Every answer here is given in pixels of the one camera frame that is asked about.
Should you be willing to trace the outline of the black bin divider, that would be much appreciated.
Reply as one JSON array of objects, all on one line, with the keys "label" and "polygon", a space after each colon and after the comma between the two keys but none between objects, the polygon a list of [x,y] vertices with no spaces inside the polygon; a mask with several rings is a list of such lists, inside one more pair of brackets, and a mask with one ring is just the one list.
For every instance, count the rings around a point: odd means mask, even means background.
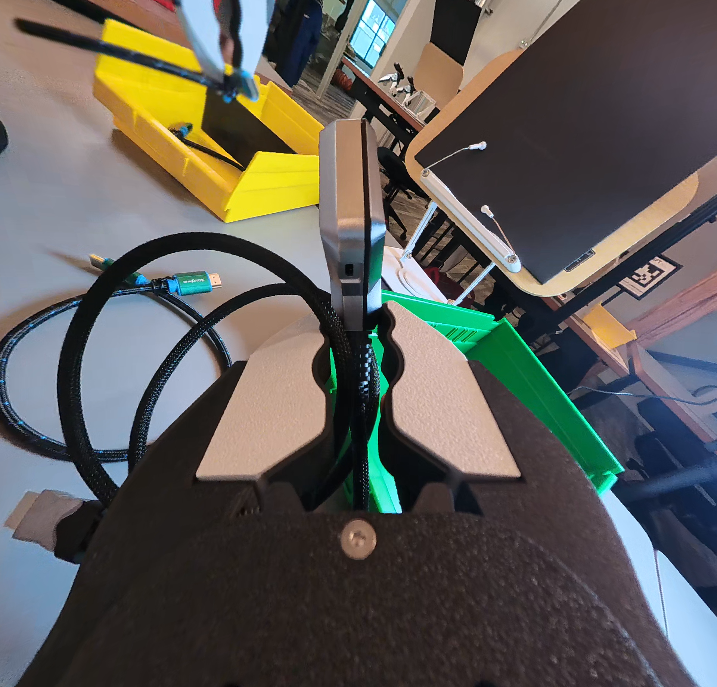
[{"label": "black bin divider", "polygon": [[296,154],[237,99],[226,101],[219,91],[208,88],[204,101],[202,132],[209,136],[243,170],[256,153]]}]

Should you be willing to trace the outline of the yellow plastic bin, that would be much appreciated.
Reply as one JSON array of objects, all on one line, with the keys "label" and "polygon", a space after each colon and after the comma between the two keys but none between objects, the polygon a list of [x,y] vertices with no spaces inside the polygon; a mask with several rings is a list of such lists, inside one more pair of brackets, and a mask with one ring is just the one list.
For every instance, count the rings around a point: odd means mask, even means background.
[{"label": "yellow plastic bin", "polygon": [[318,203],[323,125],[273,82],[255,102],[238,98],[296,154],[256,153],[243,170],[202,132],[207,88],[99,55],[93,92],[130,141],[225,223]]}]

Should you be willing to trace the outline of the green plastic bin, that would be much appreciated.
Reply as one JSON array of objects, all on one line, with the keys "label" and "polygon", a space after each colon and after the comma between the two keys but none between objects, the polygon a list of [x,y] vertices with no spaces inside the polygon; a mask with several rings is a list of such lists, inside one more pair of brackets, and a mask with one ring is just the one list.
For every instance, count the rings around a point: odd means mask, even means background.
[{"label": "green plastic bin", "polygon": [[389,290],[382,298],[404,306],[488,369],[561,441],[597,494],[613,488],[624,468],[507,319]]}]

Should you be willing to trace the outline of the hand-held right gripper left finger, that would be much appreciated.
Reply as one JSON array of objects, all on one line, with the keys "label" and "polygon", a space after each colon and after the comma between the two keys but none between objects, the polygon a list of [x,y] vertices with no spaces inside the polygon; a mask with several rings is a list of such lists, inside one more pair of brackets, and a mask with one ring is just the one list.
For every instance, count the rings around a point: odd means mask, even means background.
[{"label": "hand-held right gripper left finger", "polygon": [[295,502],[332,466],[328,340],[308,314],[261,344],[236,387],[196,469],[201,485],[246,484],[260,503],[274,485]]}]

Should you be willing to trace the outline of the brown wooden desk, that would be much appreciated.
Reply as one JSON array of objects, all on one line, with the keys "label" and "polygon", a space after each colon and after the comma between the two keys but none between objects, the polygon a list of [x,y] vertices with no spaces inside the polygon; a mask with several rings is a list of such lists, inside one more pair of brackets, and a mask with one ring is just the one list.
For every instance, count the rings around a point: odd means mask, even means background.
[{"label": "brown wooden desk", "polygon": [[354,74],[348,95],[364,108],[363,117],[370,121],[376,119],[399,144],[407,147],[425,127],[425,122],[380,88],[348,56],[342,57],[341,64]]}]

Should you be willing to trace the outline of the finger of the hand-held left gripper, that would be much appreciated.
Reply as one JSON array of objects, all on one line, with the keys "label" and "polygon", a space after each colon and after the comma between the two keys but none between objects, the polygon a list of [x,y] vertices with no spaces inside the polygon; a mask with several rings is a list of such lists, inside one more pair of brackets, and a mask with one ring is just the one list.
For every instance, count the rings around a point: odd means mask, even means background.
[{"label": "finger of the hand-held left gripper", "polygon": [[232,67],[241,77],[254,75],[263,53],[275,1],[229,0]]},{"label": "finger of the hand-held left gripper", "polygon": [[212,85],[227,85],[226,65],[232,63],[232,0],[172,0],[175,12]]}]

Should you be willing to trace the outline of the black white fiducial marker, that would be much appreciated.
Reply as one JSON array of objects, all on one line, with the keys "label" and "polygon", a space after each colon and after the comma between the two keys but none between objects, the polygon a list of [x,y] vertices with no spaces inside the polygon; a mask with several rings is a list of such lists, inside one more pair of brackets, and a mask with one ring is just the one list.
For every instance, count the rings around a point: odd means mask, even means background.
[{"label": "black white fiducial marker", "polygon": [[663,254],[658,254],[617,283],[620,290],[635,300],[642,300],[683,266]]}]

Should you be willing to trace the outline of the black office chair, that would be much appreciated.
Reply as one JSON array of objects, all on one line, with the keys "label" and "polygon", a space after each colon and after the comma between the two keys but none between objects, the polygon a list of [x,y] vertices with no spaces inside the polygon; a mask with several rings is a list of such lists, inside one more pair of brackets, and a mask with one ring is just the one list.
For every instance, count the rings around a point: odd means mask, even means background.
[{"label": "black office chair", "polygon": [[388,178],[388,183],[384,188],[384,216],[387,227],[389,219],[392,217],[402,229],[401,240],[407,239],[407,228],[401,221],[398,214],[392,207],[392,202],[399,193],[403,193],[408,199],[414,197],[429,201],[429,196],[421,189],[421,187],[409,175],[404,160],[396,155],[390,148],[379,146],[377,149],[378,161],[381,166],[381,173]]}]

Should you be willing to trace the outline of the silver usb hub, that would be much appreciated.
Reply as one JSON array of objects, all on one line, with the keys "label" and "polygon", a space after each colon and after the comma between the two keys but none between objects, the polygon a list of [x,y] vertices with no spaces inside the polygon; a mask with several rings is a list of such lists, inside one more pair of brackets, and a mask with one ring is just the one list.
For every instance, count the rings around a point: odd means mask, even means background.
[{"label": "silver usb hub", "polygon": [[363,118],[319,135],[319,227],[331,305],[348,332],[370,332],[382,304],[386,220],[376,135]]}]

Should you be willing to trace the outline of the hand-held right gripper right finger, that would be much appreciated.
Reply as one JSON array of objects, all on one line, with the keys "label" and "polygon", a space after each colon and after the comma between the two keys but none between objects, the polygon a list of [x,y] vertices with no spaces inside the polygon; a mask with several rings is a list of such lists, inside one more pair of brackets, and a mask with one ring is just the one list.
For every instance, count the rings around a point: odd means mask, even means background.
[{"label": "hand-held right gripper right finger", "polygon": [[478,491],[524,486],[524,475],[466,356],[397,301],[381,308],[378,449],[402,511],[421,494],[449,511],[480,511]]}]

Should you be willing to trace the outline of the blue jacket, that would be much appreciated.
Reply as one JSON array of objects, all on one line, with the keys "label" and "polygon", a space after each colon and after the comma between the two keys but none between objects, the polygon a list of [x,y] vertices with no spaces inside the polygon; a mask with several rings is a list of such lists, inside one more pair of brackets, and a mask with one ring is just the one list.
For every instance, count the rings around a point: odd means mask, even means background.
[{"label": "blue jacket", "polygon": [[292,36],[291,48],[279,76],[291,88],[298,84],[309,59],[316,52],[321,37],[323,0],[310,0],[297,30]]}]

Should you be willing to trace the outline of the tan and black chair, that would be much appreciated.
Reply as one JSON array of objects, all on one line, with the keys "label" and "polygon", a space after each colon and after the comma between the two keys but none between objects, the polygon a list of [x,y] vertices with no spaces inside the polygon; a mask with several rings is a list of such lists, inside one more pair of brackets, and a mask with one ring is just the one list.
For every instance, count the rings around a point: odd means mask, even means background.
[{"label": "tan and black chair", "polygon": [[438,111],[458,94],[480,17],[471,0],[436,0],[429,42],[412,76],[417,91],[435,101]]}]

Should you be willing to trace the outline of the black board with wooden edge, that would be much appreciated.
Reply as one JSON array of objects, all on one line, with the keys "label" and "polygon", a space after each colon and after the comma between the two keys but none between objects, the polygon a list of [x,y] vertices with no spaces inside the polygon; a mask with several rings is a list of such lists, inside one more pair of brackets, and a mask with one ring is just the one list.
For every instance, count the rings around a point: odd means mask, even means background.
[{"label": "black board with wooden edge", "polygon": [[407,168],[421,184],[481,141],[435,174],[496,231],[490,208],[519,290],[571,290],[685,208],[674,190],[715,159],[716,0],[578,1],[491,82],[476,75]]}]

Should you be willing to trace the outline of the black metal rail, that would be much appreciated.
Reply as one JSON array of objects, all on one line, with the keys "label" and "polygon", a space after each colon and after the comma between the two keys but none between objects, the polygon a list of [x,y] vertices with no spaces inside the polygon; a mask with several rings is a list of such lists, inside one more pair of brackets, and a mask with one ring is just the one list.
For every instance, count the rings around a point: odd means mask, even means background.
[{"label": "black metal rail", "polygon": [[532,338],[528,339],[528,341],[533,341],[543,334],[554,332],[559,324],[575,315],[579,309],[588,306],[593,300],[601,297],[610,287],[616,286],[621,280],[631,275],[634,270],[647,264],[649,260],[671,248],[702,225],[712,223],[715,220],[716,196],[713,196],[690,215],[686,216],[685,219],[659,234],[654,240],[651,240],[650,243],[629,258],[626,258],[603,277],[591,283],[575,298],[570,299],[563,306],[552,311],[549,316],[537,321],[532,328]]}]

